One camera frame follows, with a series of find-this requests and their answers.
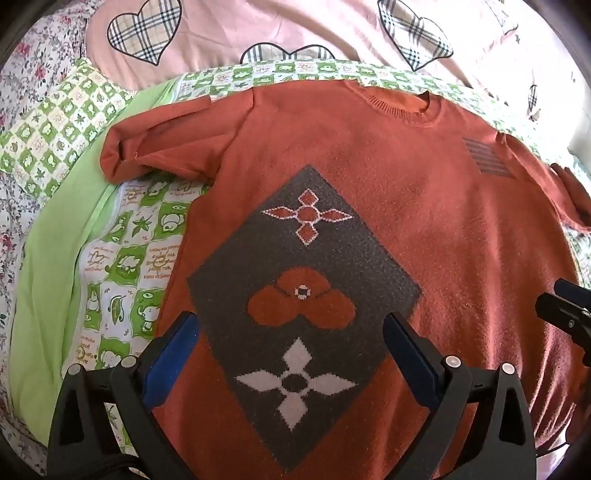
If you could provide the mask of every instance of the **green patterned pillow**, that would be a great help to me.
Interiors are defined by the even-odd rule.
[[[43,102],[0,135],[0,170],[41,204],[51,198],[80,154],[134,97],[80,59]]]

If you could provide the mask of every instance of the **pillowcase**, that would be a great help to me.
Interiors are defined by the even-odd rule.
[[[45,204],[80,154],[134,97],[80,59],[41,104],[0,135],[0,171]]]
[[[477,84],[475,63],[512,38],[498,0],[107,0],[90,19],[88,55],[127,89],[223,65],[358,60]]]

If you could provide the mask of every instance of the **ribbed neckline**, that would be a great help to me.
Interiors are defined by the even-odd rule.
[[[344,80],[344,82],[350,90],[359,95],[376,110],[379,110],[387,115],[391,115],[394,118],[398,118],[400,121],[409,125],[430,127],[439,120],[445,107],[445,103],[442,101],[440,96],[434,95],[427,90],[426,92],[417,95],[427,101],[427,108],[422,112],[409,112],[408,110],[394,107],[388,102],[377,98],[368,89],[360,85],[356,80]]]

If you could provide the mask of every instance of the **heart pattern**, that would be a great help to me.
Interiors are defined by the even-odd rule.
[[[180,0],[148,0],[139,12],[117,15],[107,27],[112,48],[158,66],[181,23]]]
[[[441,28],[433,20],[419,17],[400,0],[378,0],[378,10],[384,30],[412,71],[453,55]]]
[[[277,60],[334,60],[332,52],[322,45],[306,45],[294,51],[287,51],[274,43],[256,43],[246,49],[240,63]]]

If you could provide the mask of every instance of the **knit fabric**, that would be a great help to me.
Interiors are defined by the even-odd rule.
[[[114,183],[213,184],[158,320],[160,335],[183,310],[202,323],[155,412],[198,478],[383,479],[426,418],[382,339],[393,311],[444,355],[514,364],[538,445],[570,418],[582,351],[534,303],[576,281],[561,223],[589,229],[557,175],[477,116],[290,82],[126,119],[101,166]]]

